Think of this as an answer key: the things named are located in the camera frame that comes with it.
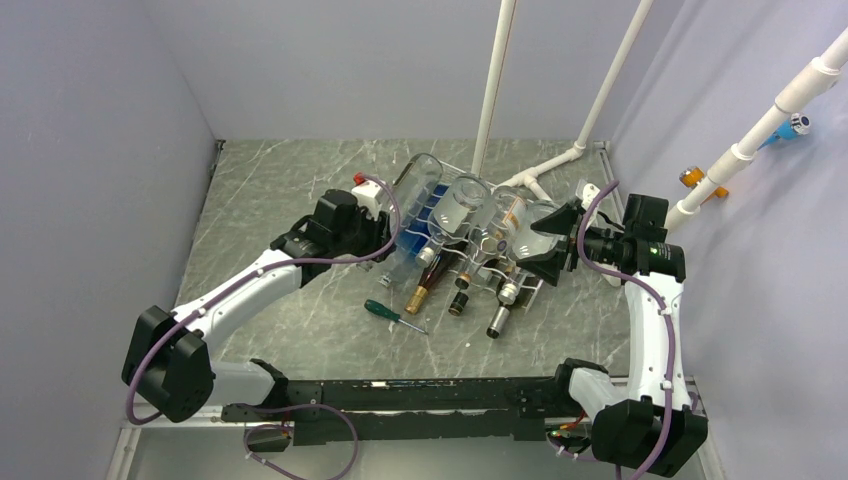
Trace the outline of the tall clear glass bottle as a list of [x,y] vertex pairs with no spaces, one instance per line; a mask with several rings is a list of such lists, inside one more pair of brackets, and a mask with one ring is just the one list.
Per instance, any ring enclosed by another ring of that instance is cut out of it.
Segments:
[[385,261],[386,265],[378,282],[386,288],[399,286],[410,276],[415,260],[413,247],[419,237],[407,233],[413,226],[428,199],[434,193],[443,175],[442,164],[429,153],[413,155],[393,183],[393,193],[398,201],[400,233],[394,252]]

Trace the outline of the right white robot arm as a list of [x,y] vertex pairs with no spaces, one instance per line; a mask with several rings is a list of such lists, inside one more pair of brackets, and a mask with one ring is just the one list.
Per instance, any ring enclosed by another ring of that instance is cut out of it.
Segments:
[[517,265],[555,285],[578,262],[622,281],[629,311],[630,360],[619,386],[605,367],[568,358],[552,378],[526,383],[514,393],[521,416],[584,417],[594,458],[671,478],[708,436],[708,420],[695,413],[682,368],[680,304],[685,254],[667,243],[667,200],[631,194],[620,230],[592,226],[598,199],[575,199],[527,217],[516,239]]

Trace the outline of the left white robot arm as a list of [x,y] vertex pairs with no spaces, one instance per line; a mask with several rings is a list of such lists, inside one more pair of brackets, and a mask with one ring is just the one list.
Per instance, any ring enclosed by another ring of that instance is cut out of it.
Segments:
[[245,269],[210,292],[171,310],[151,306],[136,321],[121,371],[128,386],[127,420],[136,426],[160,417],[178,423],[211,399],[238,398],[264,420],[287,406],[284,375],[263,361],[220,364],[212,351],[270,304],[308,285],[334,265],[381,262],[401,231],[391,187],[330,189],[312,213],[274,239]]

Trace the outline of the clear bottle with silver cap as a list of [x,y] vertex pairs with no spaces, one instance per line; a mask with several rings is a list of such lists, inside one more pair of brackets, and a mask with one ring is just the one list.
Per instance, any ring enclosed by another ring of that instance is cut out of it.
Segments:
[[490,194],[490,187],[480,177],[470,173],[458,175],[428,216],[429,239],[416,255],[416,264],[429,266],[444,246],[463,240],[471,218]]

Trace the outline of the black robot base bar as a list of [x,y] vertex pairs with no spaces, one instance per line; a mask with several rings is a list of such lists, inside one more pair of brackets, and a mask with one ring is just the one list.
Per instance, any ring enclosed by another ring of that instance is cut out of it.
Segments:
[[228,423],[284,424],[297,446],[350,439],[508,437],[542,441],[577,418],[578,404],[552,377],[291,380],[257,406],[231,402]]

